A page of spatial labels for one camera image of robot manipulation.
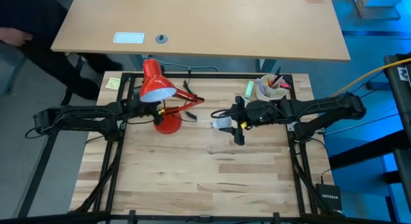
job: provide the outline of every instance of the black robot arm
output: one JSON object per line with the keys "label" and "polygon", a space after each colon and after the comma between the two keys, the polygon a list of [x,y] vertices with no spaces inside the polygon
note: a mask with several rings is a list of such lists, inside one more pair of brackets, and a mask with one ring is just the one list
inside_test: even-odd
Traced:
{"label": "black robot arm", "polygon": [[117,101],[104,106],[53,107],[34,115],[35,131],[40,135],[61,130],[99,132],[107,141],[115,141],[118,137],[118,121],[153,116],[154,123],[160,124],[163,118],[157,111],[159,104],[143,103],[138,95],[134,95],[130,101]]}
{"label": "black robot arm", "polygon": [[[321,116],[310,122],[300,122],[300,118],[310,114]],[[341,119],[361,119],[365,115],[365,107],[358,96],[345,93],[335,97],[299,101],[286,99],[272,101],[251,101],[245,106],[241,96],[230,109],[218,110],[211,114],[212,118],[231,117],[237,121],[237,128],[221,128],[234,136],[234,142],[244,145],[243,129],[250,130],[254,126],[273,124],[293,124],[296,141],[307,141],[316,130],[327,128]]]}

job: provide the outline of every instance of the lamp base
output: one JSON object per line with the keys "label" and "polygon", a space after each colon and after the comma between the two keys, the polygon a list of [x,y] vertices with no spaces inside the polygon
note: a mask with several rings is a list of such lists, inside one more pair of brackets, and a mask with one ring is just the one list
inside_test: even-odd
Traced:
{"label": "lamp base", "polygon": [[154,128],[161,134],[173,134],[181,127],[180,112],[172,115],[165,115],[164,121],[160,125],[154,125]]}

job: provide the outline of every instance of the red desk lamp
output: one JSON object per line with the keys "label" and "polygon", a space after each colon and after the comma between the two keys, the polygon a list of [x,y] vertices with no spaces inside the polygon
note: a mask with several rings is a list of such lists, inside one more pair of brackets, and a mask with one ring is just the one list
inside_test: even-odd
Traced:
{"label": "red desk lamp", "polygon": [[161,112],[164,121],[160,125],[154,125],[154,127],[162,134],[172,134],[181,126],[180,111],[203,103],[204,99],[176,88],[169,79],[161,74],[160,65],[156,60],[144,61],[143,70],[144,83],[140,90],[140,100],[142,102],[158,102],[172,96],[190,102],[182,107],[164,108]]}

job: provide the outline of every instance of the pen holder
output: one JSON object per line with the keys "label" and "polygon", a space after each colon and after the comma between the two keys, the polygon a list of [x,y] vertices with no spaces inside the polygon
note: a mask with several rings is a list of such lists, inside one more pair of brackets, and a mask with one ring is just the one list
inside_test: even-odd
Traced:
{"label": "pen holder", "polygon": [[282,78],[274,84],[273,88],[270,88],[270,86],[268,86],[267,79],[272,82],[276,77],[277,76],[274,74],[268,74],[261,77],[261,84],[265,89],[265,95],[263,95],[258,86],[256,86],[256,96],[259,100],[270,101],[272,99],[281,99],[283,96],[285,96],[287,89],[280,88],[281,83],[286,83]]}

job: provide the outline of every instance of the sticky note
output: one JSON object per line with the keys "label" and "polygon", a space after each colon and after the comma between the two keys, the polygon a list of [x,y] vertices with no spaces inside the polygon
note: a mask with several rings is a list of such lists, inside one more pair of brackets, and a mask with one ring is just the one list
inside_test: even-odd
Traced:
{"label": "sticky note", "polygon": [[110,77],[109,82],[105,86],[106,89],[118,90],[120,88],[121,80],[119,78]]}
{"label": "sticky note", "polygon": [[144,33],[117,32],[114,35],[113,42],[117,44],[142,44],[144,42]]}

